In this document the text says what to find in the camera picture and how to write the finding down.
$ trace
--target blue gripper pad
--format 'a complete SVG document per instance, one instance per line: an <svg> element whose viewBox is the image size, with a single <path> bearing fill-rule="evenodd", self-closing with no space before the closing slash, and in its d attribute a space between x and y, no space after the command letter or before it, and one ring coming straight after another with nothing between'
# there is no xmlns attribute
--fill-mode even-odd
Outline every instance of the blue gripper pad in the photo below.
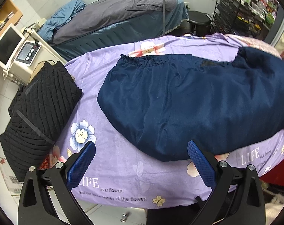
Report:
<svg viewBox="0 0 284 225"><path fill-rule="evenodd" d="M217 185L215 180L215 170L192 140L188 143L188 154L197 168L204 184L214 189Z"/></svg>
<svg viewBox="0 0 284 225"><path fill-rule="evenodd" d="M66 186L71 190L79 185L85 172L87 171L90 163L92 162L96 152L96 147L93 142L85 148L82 154L74 162L74 165L69 169L67 173Z"/></svg>

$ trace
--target control panel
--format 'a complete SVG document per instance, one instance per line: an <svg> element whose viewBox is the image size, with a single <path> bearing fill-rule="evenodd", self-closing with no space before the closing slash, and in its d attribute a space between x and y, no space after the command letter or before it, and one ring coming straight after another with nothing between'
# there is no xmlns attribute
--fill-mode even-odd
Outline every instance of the control panel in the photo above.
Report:
<svg viewBox="0 0 284 225"><path fill-rule="evenodd" d="M21 63L28 64L29 66L31 65L39 49L40 49L39 44L26 41L22 49L18 53L17 57L15 58L15 60Z"/></svg>

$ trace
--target metal bolt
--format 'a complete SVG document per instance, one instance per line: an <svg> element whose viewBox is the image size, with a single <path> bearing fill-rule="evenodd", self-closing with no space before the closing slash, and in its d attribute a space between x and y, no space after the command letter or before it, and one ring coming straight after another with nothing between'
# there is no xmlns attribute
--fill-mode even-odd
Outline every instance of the metal bolt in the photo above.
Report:
<svg viewBox="0 0 284 225"><path fill-rule="evenodd" d="M35 166L30 166L30 167L29 167L29 171L30 171L30 172L32 172L32 171L34 171L34 170L35 170Z"/></svg>
<svg viewBox="0 0 284 225"><path fill-rule="evenodd" d="M227 162L221 161L219 162L221 167L227 167Z"/></svg>
<svg viewBox="0 0 284 225"><path fill-rule="evenodd" d="M126 219L127 219L127 214L123 213L120 222L126 222Z"/></svg>
<svg viewBox="0 0 284 225"><path fill-rule="evenodd" d="M61 167L63 167L63 162L58 162L58 163L56 164L56 168L61 168Z"/></svg>
<svg viewBox="0 0 284 225"><path fill-rule="evenodd" d="M250 164L250 165L248 166L248 168L249 168L251 171L253 171L253 170L255 169L254 165L252 165L252 164Z"/></svg>

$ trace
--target monitor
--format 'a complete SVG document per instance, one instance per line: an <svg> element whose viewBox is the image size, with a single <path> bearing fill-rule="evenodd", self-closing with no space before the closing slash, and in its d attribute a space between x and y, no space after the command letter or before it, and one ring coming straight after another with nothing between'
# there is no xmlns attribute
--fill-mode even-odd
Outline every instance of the monitor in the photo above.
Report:
<svg viewBox="0 0 284 225"><path fill-rule="evenodd" d="M25 37L16 29L13 24L3 32L0 37L0 66L7 70L11 60L23 44Z"/></svg>

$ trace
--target round stool seat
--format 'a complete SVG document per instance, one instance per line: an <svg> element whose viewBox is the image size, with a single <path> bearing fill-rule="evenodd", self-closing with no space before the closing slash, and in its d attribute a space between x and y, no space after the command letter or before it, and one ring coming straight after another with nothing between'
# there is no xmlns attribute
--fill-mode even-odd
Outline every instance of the round stool seat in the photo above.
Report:
<svg viewBox="0 0 284 225"><path fill-rule="evenodd" d="M202 26L207 26L211 23L210 18L205 13L201 13L198 11L188 11L188 15L189 23Z"/></svg>

